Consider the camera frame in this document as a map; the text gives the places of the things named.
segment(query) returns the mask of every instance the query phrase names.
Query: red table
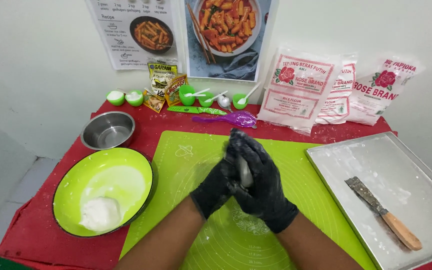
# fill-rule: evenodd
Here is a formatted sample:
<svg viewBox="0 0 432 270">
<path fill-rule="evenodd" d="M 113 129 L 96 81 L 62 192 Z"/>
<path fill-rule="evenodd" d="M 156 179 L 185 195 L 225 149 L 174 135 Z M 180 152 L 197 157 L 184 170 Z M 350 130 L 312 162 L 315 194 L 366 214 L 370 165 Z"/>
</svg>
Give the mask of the red table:
<svg viewBox="0 0 432 270">
<path fill-rule="evenodd" d="M 259 109 L 258 105 L 246 108 L 254 115 Z M 130 148 L 141 152 L 149 160 L 153 159 L 161 133 L 165 130 L 228 135 L 234 127 L 224 122 L 195 123 L 191 121 L 192 114 L 169 112 L 166 109 L 156 114 L 145 106 L 132 107 L 125 103 L 121 107 L 114 107 L 107 101 L 97 114 L 109 111 L 123 111 L 134 118 L 136 131 Z M 318 125 L 312 129 L 311 136 L 261 121 L 258 121 L 257 126 L 256 130 L 246 128 L 245 131 L 255 138 L 320 144 L 391 131 L 382 117 L 375 126 L 351 122 Z M 104 236 L 78 238 L 60 229 L 52 215 L 52 199 L 58 183 L 71 167 L 93 152 L 83 146 L 80 138 L 76 139 L 38 193 L 16 212 L 0 245 L 0 257 L 45 270 L 110 270 L 116 265 L 129 226 Z M 432 270 L 432 262 L 418 270 Z"/>
</svg>

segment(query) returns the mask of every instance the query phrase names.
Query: small green cup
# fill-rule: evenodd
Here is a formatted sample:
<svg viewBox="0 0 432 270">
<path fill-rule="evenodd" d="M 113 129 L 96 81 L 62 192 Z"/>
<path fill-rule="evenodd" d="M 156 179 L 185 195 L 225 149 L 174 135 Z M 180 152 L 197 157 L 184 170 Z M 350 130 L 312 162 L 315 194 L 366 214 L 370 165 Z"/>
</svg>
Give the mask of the small green cup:
<svg viewBox="0 0 432 270">
<path fill-rule="evenodd" d="M 238 101 L 240 101 L 241 99 L 243 99 L 245 97 L 246 97 L 246 94 L 236 94 L 236 95 L 233 95 L 233 105 L 234 105 L 234 107 L 237 108 L 238 110 L 244 109 L 248 105 L 249 98 L 246 99 L 246 103 L 244 103 L 244 104 L 239 104 Z"/>
<path fill-rule="evenodd" d="M 214 100 L 209 101 L 209 102 L 205 102 L 205 101 L 207 101 L 208 99 L 212 99 L 215 95 L 213 95 L 212 93 L 209 93 L 209 92 L 201 93 L 201 95 L 203 95 L 203 96 L 198 96 L 198 101 L 199 101 L 199 104 L 201 104 L 201 107 L 207 108 L 207 107 L 210 107 L 211 105 L 213 105 Z"/>
<path fill-rule="evenodd" d="M 192 106 L 195 103 L 195 96 L 184 96 L 185 94 L 194 94 L 195 88 L 191 85 L 183 84 L 179 87 L 179 99 L 184 106 Z"/>
<path fill-rule="evenodd" d="M 133 107 L 138 107 L 141 106 L 141 104 L 143 103 L 143 101 L 145 101 L 145 97 L 143 96 L 143 93 L 139 90 L 133 90 L 131 92 L 129 92 L 130 94 L 133 93 L 138 93 L 141 97 L 137 100 L 129 100 L 128 99 L 128 95 L 126 95 L 126 101 L 128 101 L 128 103 L 133 106 Z"/>
<path fill-rule="evenodd" d="M 110 102 L 111 104 L 113 104 L 114 106 L 121 106 L 121 105 L 123 105 L 123 103 L 124 103 L 124 94 L 123 94 L 122 97 L 120 97 L 120 98 L 118 98 L 118 99 L 109 100 L 109 99 L 108 99 L 108 95 L 109 95 L 111 92 L 106 93 L 106 99 L 107 99 L 107 101 L 109 101 L 109 102 Z"/>
</svg>

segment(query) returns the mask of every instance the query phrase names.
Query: forearm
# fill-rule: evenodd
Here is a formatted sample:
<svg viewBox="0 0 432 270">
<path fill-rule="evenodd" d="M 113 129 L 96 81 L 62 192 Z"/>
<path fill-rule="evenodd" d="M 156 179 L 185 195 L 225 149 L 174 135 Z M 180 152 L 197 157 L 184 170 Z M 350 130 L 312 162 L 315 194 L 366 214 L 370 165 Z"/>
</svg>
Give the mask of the forearm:
<svg viewBox="0 0 432 270">
<path fill-rule="evenodd" d="M 363 270 L 302 213 L 276 237 L 300 270 Z"/>
<path fill-rule="evenodd" d="M 175 270 L 204 225 L 195 204 L 186 197 L 118 262 L 115 270 Z"/>
</svg>

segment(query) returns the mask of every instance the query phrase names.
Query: hand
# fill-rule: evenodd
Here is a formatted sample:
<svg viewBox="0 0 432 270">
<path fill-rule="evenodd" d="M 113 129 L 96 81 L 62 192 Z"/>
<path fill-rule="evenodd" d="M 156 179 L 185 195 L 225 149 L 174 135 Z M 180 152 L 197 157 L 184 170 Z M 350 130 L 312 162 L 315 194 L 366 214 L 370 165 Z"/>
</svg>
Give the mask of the hand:
<svg viewBox="0 0 432 270">
<path fill-rule="evenodd" d="M 191 192 L 191 199 L 204 219 L 207 220 L 231 198 L 231 188 L 237 181 L 235 160 L 235 150 L 227 145 L 225 157 L 213 167 L 199 187 Z"/>
<path fill-rule="evenodd" d="M 241 209 L 261 218 L 275 234 L 285 230 L 299 210 L 286 199 L 273 160 L 260 143 L 241 130 L 231 130 L 229 145 L 247 161 L 254 181 L 247 191 L 240 185 L 233 188 Z"/>
</svg>

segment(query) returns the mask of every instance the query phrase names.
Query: green silicone baking mat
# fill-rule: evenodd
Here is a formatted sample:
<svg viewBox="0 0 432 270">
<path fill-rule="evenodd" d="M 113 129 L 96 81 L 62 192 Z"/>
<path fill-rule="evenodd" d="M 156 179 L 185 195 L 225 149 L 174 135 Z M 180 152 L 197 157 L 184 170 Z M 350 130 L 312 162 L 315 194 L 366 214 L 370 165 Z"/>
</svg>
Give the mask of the green silicone baking mat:
<svg viewBox="0 0 432 270">
<path fill-rule="evenodd" d="M 130 226 L 121 256 L 181 202 L 223 156 L 227 136 L 165 131 L 153 158 L 157 181 L 146 210 Z M 304 150 L 319 144 L 258 141 L 278 166 L 287 198 L 365 270 L 376 267 L 357 239 Z M 295 269 L 276 237 L 231 198 L 204 225 L 182 270 Z"/>
</svg>

